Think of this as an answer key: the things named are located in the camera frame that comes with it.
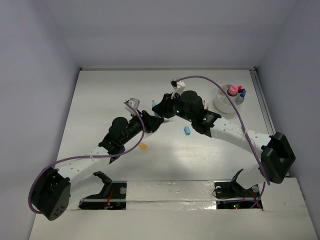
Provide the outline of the blue marker cap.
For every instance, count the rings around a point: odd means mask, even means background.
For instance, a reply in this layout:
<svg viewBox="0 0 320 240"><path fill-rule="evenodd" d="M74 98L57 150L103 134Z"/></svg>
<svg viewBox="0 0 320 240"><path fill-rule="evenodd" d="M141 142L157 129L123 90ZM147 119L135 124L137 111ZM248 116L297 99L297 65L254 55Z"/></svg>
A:
<svg viewBox="0 0 320 240"><path fill-rule="evenodd" d="M191 134L191 130L190 130L190 128L188 126L184 127L184 133L185 133L186 136L189 136Z"/></svg>

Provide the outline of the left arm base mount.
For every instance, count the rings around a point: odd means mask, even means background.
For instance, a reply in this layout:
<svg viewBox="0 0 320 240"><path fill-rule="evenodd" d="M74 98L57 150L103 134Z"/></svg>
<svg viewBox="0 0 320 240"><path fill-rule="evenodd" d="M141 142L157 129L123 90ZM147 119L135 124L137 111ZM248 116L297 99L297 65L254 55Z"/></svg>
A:
<svg viewBox="0 0 320 240"><path fill-rule="evenodd" d="M79 201L81 210L125 210L127 208L127 182L112 181L101 171L93 173L103 183L97 194L88 195Z"/></svg>

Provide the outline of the clear blue capped pen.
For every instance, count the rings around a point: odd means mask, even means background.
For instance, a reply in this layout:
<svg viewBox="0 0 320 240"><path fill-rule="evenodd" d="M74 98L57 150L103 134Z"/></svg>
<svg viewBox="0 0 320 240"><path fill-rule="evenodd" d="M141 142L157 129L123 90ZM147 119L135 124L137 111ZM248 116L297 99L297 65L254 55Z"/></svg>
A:
<svg viewBox="0 0 320 240"><path fill-rule="evenodd" d="M245 90L245 89L243 89L241 92L240 92L240 95L239 95L239 97L240 97L240 99L244 99L245 98L245 96L246 96L246 93L247 93L247 91Z"/></svg>

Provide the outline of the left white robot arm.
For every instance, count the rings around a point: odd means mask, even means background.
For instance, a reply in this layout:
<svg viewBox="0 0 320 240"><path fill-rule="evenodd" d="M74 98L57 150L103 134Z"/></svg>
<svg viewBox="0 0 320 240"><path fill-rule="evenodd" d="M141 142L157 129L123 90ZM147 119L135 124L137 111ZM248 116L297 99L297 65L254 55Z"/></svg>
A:
<svg viewBox="0 0 320 240"><path fill-rule="evenodd" d="M72 188L78 182L100 171L104 164L111 164L129 153L126 143L139 133L153 134L164 121L145 110L138 111L130 120L115 118L107 135L88 155L59 160L40 172L29 190L29 208L49 221L57 219L67 209Z"/></svg>

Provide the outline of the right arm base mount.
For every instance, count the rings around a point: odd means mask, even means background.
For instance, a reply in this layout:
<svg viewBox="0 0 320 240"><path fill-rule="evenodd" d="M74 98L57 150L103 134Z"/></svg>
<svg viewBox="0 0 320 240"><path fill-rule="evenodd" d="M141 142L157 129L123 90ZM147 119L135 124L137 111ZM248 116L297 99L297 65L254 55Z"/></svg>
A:
<svg viewBox="0 0 320 240"><path fill-rule="evenodd" d="M240 169L231 180L214 183L212 195L219 209L262 209L265 177L259 167Z"/></svg>

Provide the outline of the orange capped highlighter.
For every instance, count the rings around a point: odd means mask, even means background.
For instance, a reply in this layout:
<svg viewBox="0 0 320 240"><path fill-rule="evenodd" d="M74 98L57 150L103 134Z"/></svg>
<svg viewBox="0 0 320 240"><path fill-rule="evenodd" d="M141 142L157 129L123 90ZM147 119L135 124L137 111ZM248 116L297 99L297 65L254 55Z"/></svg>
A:
<svg viewBox="0 0 320 240"><path fill-rule="evenodd" d="M148 146L144 143L140 143L139 144L139 147L142 149L142 150L147 150L148 149Z"/></svg>

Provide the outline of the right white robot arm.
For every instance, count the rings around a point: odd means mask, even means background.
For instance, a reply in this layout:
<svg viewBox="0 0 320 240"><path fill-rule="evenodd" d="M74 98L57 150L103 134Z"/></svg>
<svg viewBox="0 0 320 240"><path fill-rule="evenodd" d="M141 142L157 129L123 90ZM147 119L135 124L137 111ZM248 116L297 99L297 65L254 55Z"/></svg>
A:
<svg viewBox="0 0 320 240"><path fill-rule="evenodd" d="M266 181L281 184L296 159L283 133L269 135L244 130L220 114L206 109L202 98L195 91L184 91L174 97L166 93L152 110L162 118L177 116L185 119L196 132L228 142L258 158L258 163L239 170L230 181L227 189L235 196L242 196L252 186Z"/></svg>

